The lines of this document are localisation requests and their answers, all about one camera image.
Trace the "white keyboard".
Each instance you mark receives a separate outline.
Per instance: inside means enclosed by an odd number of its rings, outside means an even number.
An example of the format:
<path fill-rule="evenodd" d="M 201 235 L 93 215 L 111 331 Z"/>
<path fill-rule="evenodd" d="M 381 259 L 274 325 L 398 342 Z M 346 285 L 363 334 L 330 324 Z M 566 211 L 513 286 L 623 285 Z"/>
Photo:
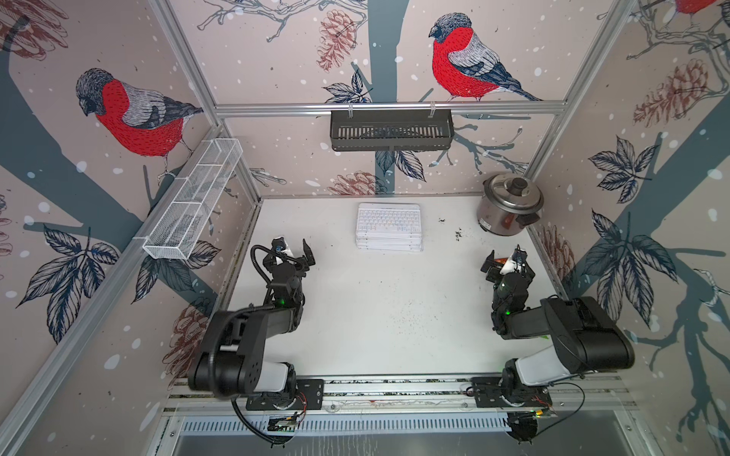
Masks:
<path fill-rule="evenodd" d="M 358 242 L 415 242 L 422 241 L 422 235 L 419 234 L 399 234 L 399 233 L 357 233 Z"/>
<path fill-rule="evenodd" d="M 357 209 L 355 232 L 358 236 L 420 237 L 420 206 L 408 203 L 361 203 Z"/>

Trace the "green keyboard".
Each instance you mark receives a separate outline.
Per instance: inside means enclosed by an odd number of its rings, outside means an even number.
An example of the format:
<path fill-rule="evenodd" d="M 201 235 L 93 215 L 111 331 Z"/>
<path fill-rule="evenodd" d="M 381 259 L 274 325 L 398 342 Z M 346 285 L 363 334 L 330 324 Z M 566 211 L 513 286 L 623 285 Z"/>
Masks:
<path fill-rule="evenodd" d="M 387 252 L 409 252 L 409 253 L 419 253 L 423 251 L 423 248 L 421 246 L 411 246 L 411 245 L 357 245 L 357 248 L 360 250 L 368 250 L 368 251 L 387 251 Z"/>

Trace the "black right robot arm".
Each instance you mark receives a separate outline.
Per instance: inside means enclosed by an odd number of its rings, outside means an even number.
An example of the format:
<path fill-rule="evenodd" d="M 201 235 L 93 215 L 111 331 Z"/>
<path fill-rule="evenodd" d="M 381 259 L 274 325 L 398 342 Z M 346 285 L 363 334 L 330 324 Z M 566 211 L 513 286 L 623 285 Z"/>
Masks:
<path fill-rule="evenodd" d="M 527 306 L 528 287 L 535 278 L 528 253 L 516 247 L 507 258 L 491 252 L 481 266 L 492 293 L 492 330 L 504 340 L 547 336 L 551 345 L 532 355 L 506 362 L 502 374 L 473 380 L 477 404 L 500 401 L 510 407 L 547 406 L 550 385 L 597 372 L 627 370 L 635 353 L 595 298 L 564 300 L 549 296 L 537 307 Z"/>

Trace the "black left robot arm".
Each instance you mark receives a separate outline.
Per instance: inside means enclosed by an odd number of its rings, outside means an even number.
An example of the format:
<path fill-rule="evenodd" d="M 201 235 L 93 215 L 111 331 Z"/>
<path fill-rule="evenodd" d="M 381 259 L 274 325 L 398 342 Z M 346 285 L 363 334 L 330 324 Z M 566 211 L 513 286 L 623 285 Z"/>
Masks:
<path fill-rule="evenodd" d="M 316 265 L 306 241 L 302 250 L 301 256 L 292 256 L 284 237 L 276 237 L 269 247 L 250 248 L 252 264 L 265 284 L 262 305 L 213 313 L 187 371 L 192 391 L 220 400 L 260 400 L 274 409 L 300 402 L 295 367 L 266 361 L 264 352 L 268 339 L 294 332 L 302 321 L 302 281 Z"/>

